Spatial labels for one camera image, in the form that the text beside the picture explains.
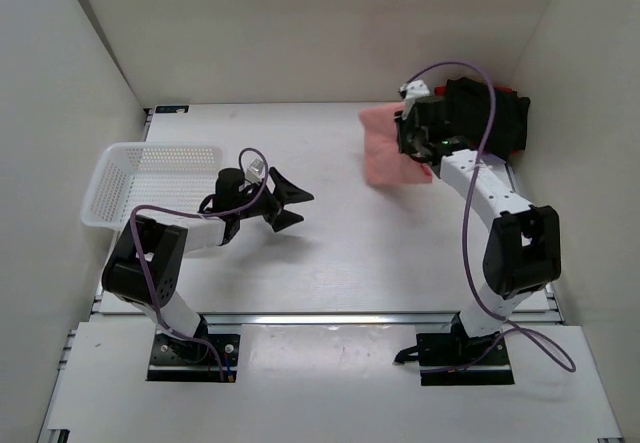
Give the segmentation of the pink t shirt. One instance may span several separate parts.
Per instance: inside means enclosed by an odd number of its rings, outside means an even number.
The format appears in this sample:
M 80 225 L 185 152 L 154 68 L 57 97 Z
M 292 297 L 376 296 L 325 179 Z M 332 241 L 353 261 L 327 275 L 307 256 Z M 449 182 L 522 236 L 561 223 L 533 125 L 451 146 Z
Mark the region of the pink t shirt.
M 398 149 L 395 113 L 402 103 L 364 108 L 359 121 L 364 130 L 364 179 L 369 186 L 430 184 L 432 173 Z

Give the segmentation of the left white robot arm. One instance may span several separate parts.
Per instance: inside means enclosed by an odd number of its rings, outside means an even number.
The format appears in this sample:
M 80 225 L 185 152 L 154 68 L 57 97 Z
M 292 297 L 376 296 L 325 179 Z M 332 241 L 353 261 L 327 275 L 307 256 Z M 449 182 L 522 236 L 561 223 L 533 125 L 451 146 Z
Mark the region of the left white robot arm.
M 268 169 L 264 176 L 258 171 L 225 168 L 196 215 L 165 211 L 181 217 L 179 224 L 162 223 L 142 214 L 164 212 L 160 207 L 136 207 L 105 265 L 102 286 L 145 313 L 180 358 L 191 364 L 217 358 L 219 351 L 209 337 L 205 318 L 177 289 L 184 255 L 230 243 L 246 219 L 262 218 L 274 232 L 287 229 L 304 217 L 286 207 L 313 199 L 313 194 L 290 182 L 276 168 Z

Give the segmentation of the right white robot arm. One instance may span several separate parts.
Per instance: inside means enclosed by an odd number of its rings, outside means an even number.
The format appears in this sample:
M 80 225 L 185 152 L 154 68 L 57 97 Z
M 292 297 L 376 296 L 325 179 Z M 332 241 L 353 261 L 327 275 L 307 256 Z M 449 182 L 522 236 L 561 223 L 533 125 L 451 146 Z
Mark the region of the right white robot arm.
M 447 122 L 444 97 L 409 88 L 400 94 L 403 107 L 394 115 L 400 152 L 464 197 L 463 217 L 476 214 L 488 230 L 484 281 L 469 285 L 473 303 L 454 316 L 430 351 L 437 365 L 455 370 L 486 358 L 505 326 L 518 330 L 514 310 L 559 278 L 559 215 L 518 195 L 482 161 L 483 148 Z

